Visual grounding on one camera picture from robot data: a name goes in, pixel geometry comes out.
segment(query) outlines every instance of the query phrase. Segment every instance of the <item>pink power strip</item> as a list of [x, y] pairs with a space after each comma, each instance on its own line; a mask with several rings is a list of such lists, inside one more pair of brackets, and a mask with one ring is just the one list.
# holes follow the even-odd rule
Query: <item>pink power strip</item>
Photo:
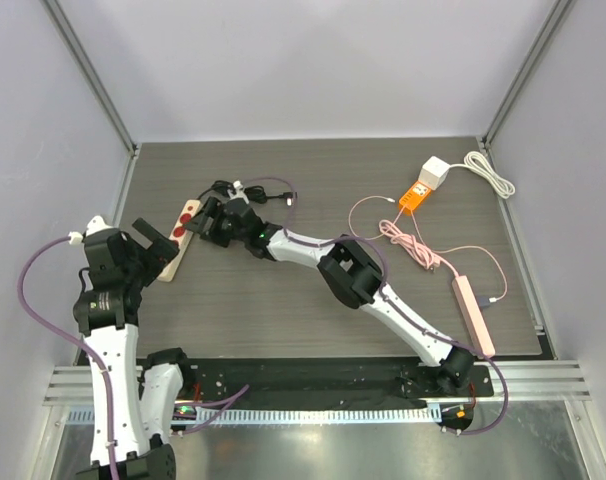
[[488, 332], [485, 320], [483, 320], [483, 314], [472, 291], [470, 281], [465, 275], [460, 275], [452, 281], [452, 288], [463, 318], [465, 318], [467, 329], [472, 336], [474, 347], [488, 357], [493, 357], [496, 355], [494, 343], [492, 343], [490, 332]]
[[189, 222], [196, 212], [199, 211], [201, 207], [201, 202], [198, 200], [188, 200], [185, 202], [183, 206], [183, 210], [181, 210], [181, 214], [174, 224], [174, 228], [172, 229], [172, 233], [170, 233], [170, 240], [176, 243], [179, 246], [179, 254], [176, 256], [174, 260], [166, 265], [161, 274], [158, 276], [158, 279], [162, 282], [171, 282], [176, 274], [176, 270], [179, 268], [179, 264], [183, 259], [183, 255], [185, 255], [185, 250], [187, 250], [187, 246], [192, 239], [192, 232], [186, 230], [183, 226], [187, 222]]

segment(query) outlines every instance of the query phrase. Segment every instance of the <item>black cable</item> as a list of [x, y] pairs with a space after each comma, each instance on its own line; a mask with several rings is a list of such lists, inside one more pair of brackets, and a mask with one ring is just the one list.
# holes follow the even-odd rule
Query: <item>black cable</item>
[[[212, 184], [210, 188], [201, 193], [197, 200], [201, 200], [205, 195], [210, 192], [218, 193], [219, 195], [230, 198], [230, 190], [234, 190], [234, 185], [232, 182], [228, 182], [226, 180], [217, 180]], [[283, 198], [283, 199], [291, 199], [294, 198], [294, 195], [291, 192], [283, 192], [280, 195], [268, 195], [265, 193], [265, 188], [262, 185], [252, 185], [250, 187], [245, 187], [243, 190], [247, 199], [250, 202], [264, 204], [267, 203], [268, 200], [272, 200], [274, 198]]]
[[90, 267], [83, 267], [81, 270], [79, 270], [79, 280], [81, 280], [81, 293], [79, 293], [79, 296], [83, 295], [85, 293], [85, 289], [87, 288], [87, 284], [85, 283], [85, 278], [83, 278], [83, 272], [89, 272], [90, 271]]

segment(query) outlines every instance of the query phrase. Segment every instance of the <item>wooden tabletop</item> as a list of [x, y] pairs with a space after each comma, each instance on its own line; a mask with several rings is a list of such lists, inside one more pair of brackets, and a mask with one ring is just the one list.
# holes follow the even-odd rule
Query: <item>wooden tabletop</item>
[[[334, 238], [348, 231], [347, 214], [357, 200], [367, 195], [399, 198], [431, 155], [458, 163], [475, 149], [473, 138], [144, 144], [121, 224], [128, 229], [141, 216], [169, 234], [185, 201], [214, 180], [279, 176], [298, 190], [291, 229]], [[273, 181], [262, 184], [268, 194], [284, 191]], [[255, 210], [279, 224], [286, 208], [272, 200]], [[379, 219], [393, 219], [397, 212], [390, 203], [372, 200], [355, 211], [353, 224], [359, 234], [374, 236]], [[480, 245], [498, 258], [509, 292], [484, 312], [496, 350], [506, 355], [540, 353], [489, 185], [467, 170], [452, 170], [418, 209], [416, 219], [434, 249]], [[414, 233], [408, 217], [402, 217], [399, 226]], [[377, 244], [388, 257], [390, 284], [401, 298], [442, 332], [469, 342], [449, 270], [425, 271], [399, 246], [385, 239]], [[484, 253], [468, 250], [447, 258], [469, 277], [477, 294], [501, 293], [501, 276]], [[378, 320], [341, 305], [315, 269], [258, 260], [239, 243], [223, 249], [193, 238], [174, 281], [155, 282], [145, 290], [139, 313], [139, 356], [175, 346], [200, 358], [412, 354]]]

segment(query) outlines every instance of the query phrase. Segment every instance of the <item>white cable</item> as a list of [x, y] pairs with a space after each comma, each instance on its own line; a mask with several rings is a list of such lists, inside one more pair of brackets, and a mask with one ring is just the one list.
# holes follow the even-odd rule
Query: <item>white cable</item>
[[496, 173], [492, 168], [492, 165], [490, 165], [490, 162], [482, 153], [470, 152], [463, 159], [463, 163], [450, 165], [450, 169], [457, 167], [467, 168], [478, 176], [486, 179], [496, 194], [501, 198], [508, 199], [516, 193], [514, 184]]

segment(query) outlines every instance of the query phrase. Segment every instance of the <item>power strip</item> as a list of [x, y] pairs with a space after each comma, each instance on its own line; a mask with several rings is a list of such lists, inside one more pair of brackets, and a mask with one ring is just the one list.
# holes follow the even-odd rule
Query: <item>power strip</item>
[[472, 337], [472, 344], [484, 355], [493, 357], [496, 349], [467, 276], [460, 275], [452, 280], [452, 289]]
[[402, 210], [406, 215], [412, 215], [412, 212], [419, 208], [419, 205], [429, 197], [430, 193], [432, 193], [431, 188], [417, 181], [399, 200], [399, 210]]
[[183, 225], [192, 220], [192, 217], [196, 215], [196, 212], [201, 208], [201, 202], [198, 200], [188, 200], [181, 210], [179, 218], [174, 224], [172, 233], [169, 235], [169, 239], [172, 240], [179, 246], [179, 254], [163, 269], [161, 274], [158, 276], [158, 280], [161, 282], [171, 282], [174, 279], [176, 270], [179, 268], [183, 255], [187, 250], [187, 246], [190, 244], [192, 239], [192, 232], [187, 230]]

